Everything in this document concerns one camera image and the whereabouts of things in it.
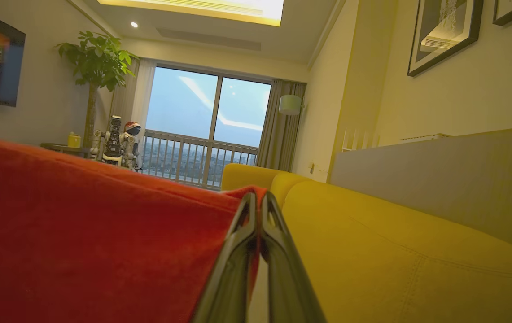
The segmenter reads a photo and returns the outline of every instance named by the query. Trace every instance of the indoor tree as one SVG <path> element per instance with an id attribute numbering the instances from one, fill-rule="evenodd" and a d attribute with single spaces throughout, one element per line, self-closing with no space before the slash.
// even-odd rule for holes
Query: indoor tree
<path id="1" fill-rule="evenodd" d="M 80 32 L 80 45 L 62 43 L 58 53 L 63 55 L 75 65 L 74 76 L 79 75 L 76 84 L 89 84 L 88 109 L 86 111 L 86 123 L 84 128 L 83 147 L 92 145 L 94 133 L 94 119 L 96 117 L 96 91 L 106 86 L 111 92 L 116 86 L 126 86 L 124 76 L 134 73 L 128 68 L 133 59 L 139 59 L 136 55 L 120 49 L 120 39 L 108 35 Z"/>

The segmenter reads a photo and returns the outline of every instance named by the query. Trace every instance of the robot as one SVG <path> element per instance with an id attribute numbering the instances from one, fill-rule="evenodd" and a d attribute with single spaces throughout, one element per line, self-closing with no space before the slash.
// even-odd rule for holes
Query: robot
<path id="1" fill-rule="evenodd" d="M 122 167 L 122 157 L 124 153 L 122 143 L 124 137 L 120 135 L 120 127 L 122 127 L 120 117 L 112 116 L 106 133 L 103 134 L 100 130 L 94 132 L 94 141 L 92 149 L 90 149 L 92 159 L 98 160 L 100 143 L 102 138 L 104 138 L 104 152 L 101 158 L 102 163 Z"/>
<path id="2" fill-rule="evenodd" d="M 122 166 L 131 171 L 138 171 L 138 134 L 140 133 L 141 126 L 138 122 L 128 122 L 124 126 L 124 136 L 122 141 L 123 158 Z"/>

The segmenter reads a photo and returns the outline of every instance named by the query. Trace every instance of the framed picture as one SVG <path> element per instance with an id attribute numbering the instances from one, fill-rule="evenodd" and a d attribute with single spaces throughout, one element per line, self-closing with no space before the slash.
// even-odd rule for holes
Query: framed picture
<path id="1" fill-rule="evenodd" d="M 512 21 L 512 0 L 495 0 L 493 23 L 503 26 L 510 21 Z"/>
<path id="2" fill-rule="evenodd" d="M 483 0 L 420 0 L 407 75 L 416 76 L 479 38 Z"/>

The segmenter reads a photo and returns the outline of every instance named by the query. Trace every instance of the sliding glass door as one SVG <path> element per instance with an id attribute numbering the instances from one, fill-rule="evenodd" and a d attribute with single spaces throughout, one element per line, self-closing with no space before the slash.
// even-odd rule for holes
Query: sliding glass door
<path id="1" fill-rule="evenodd" d="M 270 88 L 262 81 L 158 67 L 143 173 L 217 189 L 227 164 L 254 165 Z"/>

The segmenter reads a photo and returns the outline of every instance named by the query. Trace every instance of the lamp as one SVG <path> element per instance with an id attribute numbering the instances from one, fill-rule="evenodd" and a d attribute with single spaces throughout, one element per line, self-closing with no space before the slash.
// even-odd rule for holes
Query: lamp
<path id="1" fill-rule="evenodd" d="M 302 99 L 299 96 L 293 96 L 287 94 L 280 98 L 280 109 L 281 114 L 286 116 L 297 116 L 302 110 Z"/>

